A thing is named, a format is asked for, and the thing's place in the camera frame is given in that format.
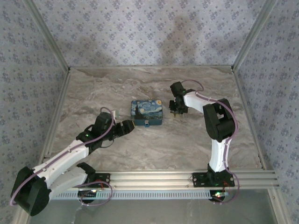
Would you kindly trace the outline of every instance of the starry night tin box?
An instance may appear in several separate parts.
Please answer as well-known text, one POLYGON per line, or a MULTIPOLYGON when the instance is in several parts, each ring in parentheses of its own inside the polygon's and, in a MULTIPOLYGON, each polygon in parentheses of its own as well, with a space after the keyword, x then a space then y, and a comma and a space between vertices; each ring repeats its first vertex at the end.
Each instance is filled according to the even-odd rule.
POLYGON ((162 124, 161 100, 133 100, 131 103, 131 119, 137 126, 162 124))

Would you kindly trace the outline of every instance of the patterned wallpaper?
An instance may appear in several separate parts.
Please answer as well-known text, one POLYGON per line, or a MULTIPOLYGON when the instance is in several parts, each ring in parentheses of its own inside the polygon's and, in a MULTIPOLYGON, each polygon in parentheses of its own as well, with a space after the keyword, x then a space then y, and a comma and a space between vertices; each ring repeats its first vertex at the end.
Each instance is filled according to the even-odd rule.
POLYGON ((232 64, 264 0, 34 0, 69 66, 232 64))
POLYGON ((21 0, 0 1, 0 223, 17 172, 40 156, 64 78, 21 0))
POLYGON ((299 2, 279 0, 237 71, 266 158, 299 223, 299 2))

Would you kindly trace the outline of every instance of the wall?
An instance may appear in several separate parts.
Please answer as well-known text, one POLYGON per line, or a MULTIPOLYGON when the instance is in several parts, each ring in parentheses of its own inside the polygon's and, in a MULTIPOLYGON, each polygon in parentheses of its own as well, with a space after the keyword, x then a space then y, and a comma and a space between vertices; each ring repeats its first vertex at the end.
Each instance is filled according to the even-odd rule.
POLYGON ((21 0, 0 1, 0 223, 17 172, 40 156, 64 74, 21 0))
POLYGON ((35 0, 70 66, 232 64, 264 0, 35 0))
POLYGON ((298 25, 298 1, 279 0, 237 71, 294 223, 299 223, 298 25))

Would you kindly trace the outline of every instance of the robotic arm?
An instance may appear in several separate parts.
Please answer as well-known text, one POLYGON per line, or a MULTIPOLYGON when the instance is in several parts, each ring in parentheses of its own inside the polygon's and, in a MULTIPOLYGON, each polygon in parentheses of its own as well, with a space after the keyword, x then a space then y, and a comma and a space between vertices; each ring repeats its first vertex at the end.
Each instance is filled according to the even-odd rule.
MULTIPOLYGON (((195 90, 184 89, 181 82, 172 84, 171 91, 175 97, 175 100, 171 100, 169 104, 171 113, 188 113, 189 107, 203 113, 207 133, 212 139, 212 155, 208 164, 208 172, 193 174, 194 187, 224 187, 225 182, 230 183, 230 186, 234 186, 234 181, 231 181, 233 176, 225 168, 228 167, 228 148, 231 142, 229 137, 235 131, 232 115, 220 104, 211 104, 211 101, 204 100, 206 98, 204 96, 202 98, 198 97, 195 90)), ((218 102, 231 109, 227 99, 223 98, 218 102)))
POLYGON ((57 194, 71 187, 100 179, 101 177, 97 176, 95 170, 84 162, 70 170, 68 169, 101 147, 103 141, 114 140, 115 138, 126 135, 134 127, 134 123, 131 120, 115 123, 110 113, 101 112, 96 118, 95 123, 80 133, 62 152, 33 169, 29 169, 28 167, 21 169, 15 180, 11 197, 24 181, 34 176, 20 189, 14 201, 31 216, 37 215, 46 207, 51 198, 57 194), (110 131, 103 138, 86 144, 86 142, 90 142, 98 138, 98 136, 103 135, 110 126, 110 131))

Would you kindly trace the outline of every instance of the marble surface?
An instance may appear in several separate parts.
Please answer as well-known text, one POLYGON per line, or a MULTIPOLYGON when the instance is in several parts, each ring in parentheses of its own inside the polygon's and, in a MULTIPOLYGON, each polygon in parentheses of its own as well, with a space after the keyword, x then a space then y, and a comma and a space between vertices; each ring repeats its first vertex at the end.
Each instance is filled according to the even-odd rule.
MULTIPOLYGON (((211 156, 211 139, 203 114, 189 109, 187 114, 174 117, 168 109, 169 100, 173 99, 170 85, 196 79, 205 87, 203 95, 227 98, 239 122, 240 131, 229 150, 229 167, 261 168, 229 67, 72 69, 70 76, 53 155, 93 124, 102 106, 118 110, 117 120, 121 121, 130 119, 132 100, 159 99, 164 114, 161 126, 136 126, 132 133, 115 139, 111 147, 99 148, 83 161, 96 170, 205 169, 211 156)), ((184 83, 184 87, 199 88, 191 82, 184 83)))

